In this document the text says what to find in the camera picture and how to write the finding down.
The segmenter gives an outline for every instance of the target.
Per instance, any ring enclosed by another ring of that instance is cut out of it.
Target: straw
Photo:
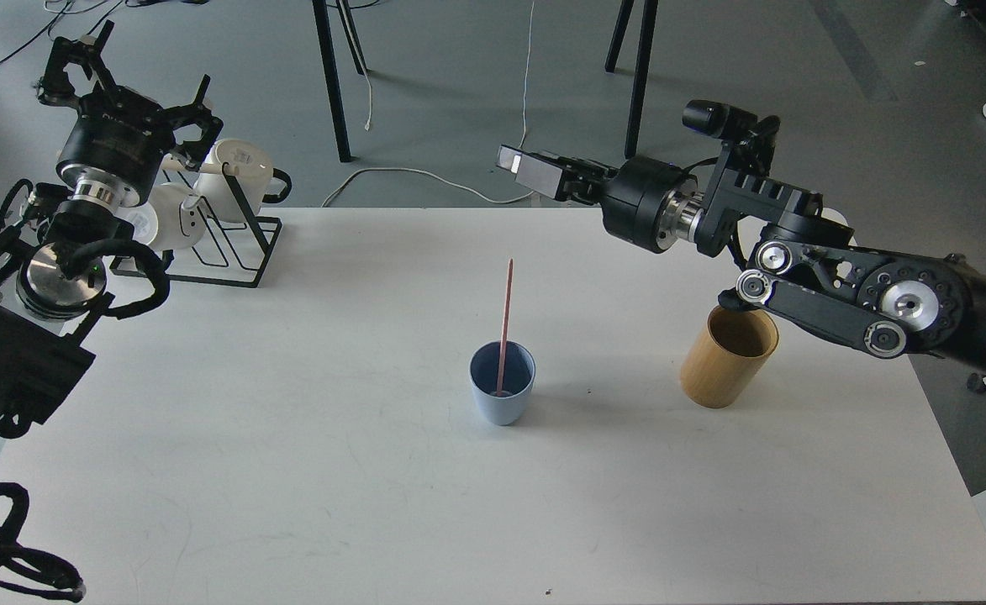
[[[508,259],[508,292],[504,294],[504,326],[500,329],[500,365],[496,371],[496,393],[504,394],[504,361],[508,359],[508,313],[511,310],[511,276],[515,269],[515,259]]]

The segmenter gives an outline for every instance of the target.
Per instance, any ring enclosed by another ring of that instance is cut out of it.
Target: gray floor
[[[618,6],[536,3],[527,150],[623,160],[640,9],[620,71],[607,74],[601,66]],[[185,103],[201,74],[211,74],[224,135],[258,143],[292,173],[294,206],[320,204],[353,170],[373,166],[427,169],[508,198],[523,191],[493,169],[493,158],[497,145],[516,145],[522,133],[530,9],[527,0],[382,0],[355,11],[372,70],[368,133],[366,82],[350,64],[334,12],[358,156],[350,165],[336,160],[308,3],[121,8],[104,58],[120,84],[163,104]],[[76,37],[103,10],[66,17],[55,33]],[[0,0],[0,57],[48,18],[39,3]],[[73,112],[33,98],[48,47],[39,39],[0,68],[0,199],[21,176],[55,180],[55,151],[73,124]],[[962,252],[986,273],[986,37],[956,8],[940,0],[665,3],[639,153],[677,164],[715,153],[713,141],[680,126],[692,98],[780,115],[773,176],[823,192],[857,227],[860,245]],[[485,206],[399,173],[359,176],[336,204]],[[986,489],[986,394],[968,393],[966,369],[950,361],[913,363],[968,489]]]

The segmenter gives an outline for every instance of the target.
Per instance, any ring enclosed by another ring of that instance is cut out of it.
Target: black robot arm
[[[15,282],[18,298],[39,320],[81,318],[73,332],[59,336],[0,305],[2,437],[23,436],[65,401],[93,362],[82,341],[101,317],[132,318],[166,300],[165,265],[147,245],[133,240],[133,226],[116,218],[115,211],[146,202],[164,154],[181,158],[188,167],[200,166],[223,126],[204,104],[207,76],[192,103],[174,108],[117,85],[100,57],[111,31],[106,23],[92,41],[56,39],[40,79],[41,103],[78,112],[55,168],[65,185],[20,180],[0,207],[0,286],[8,279]],[[66,74],[70,65],[82,68],[92,81],[91,92],[77,96]],[[175,130],[188,125],[201,129],[200,138],[177,143]],[[23,188],[30,195],[17,221],[7,226],[8,211]],[[24,229],[35,231],[36,244],[21,239]],[[105,256],[132,258],[153,283],[153,294],[113,306]],[[5,579],[0,587],[50,600],[81,600],[85,586],[74,566],[18,543],[29,506],[25,490],[0,483],[0,497],[9,500],[8,516],[0,522],[0,570],[42,588]]]
[[[692,101],[685,126],[722,141],[701,192],[691,170],[636,156],[620,168],[501,146],[497,165],[557,200],[598,204],[604,228],[650,252],[683,239],[728,249],[742,270],[720,294],[728,308],[762,308],[815,336],[882,359],[951,357],[986,374],[986,276],[960,255],[915,256],[850,245],[850,227],[822,218],[818,192],[770,179],[780,119]],[[743,218],[765,222],[749,255]]]

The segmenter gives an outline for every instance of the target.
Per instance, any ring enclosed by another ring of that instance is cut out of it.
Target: blue cup
[[[497,372],[500,368],[500,341],[484,345],[470,359],[470,390],[474,402],[486,420],[507,426],[526,410],[530,391],[534,388],[534,356],[523,345],[508,341],[504,357],[504,391],[496,394]]]

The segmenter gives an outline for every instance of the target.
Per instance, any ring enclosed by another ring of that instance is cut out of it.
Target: wooden cup
[[[765,311],[714,308],[680,368],[684,393],[707,408],[730,406],[779,340],[777,325]]]

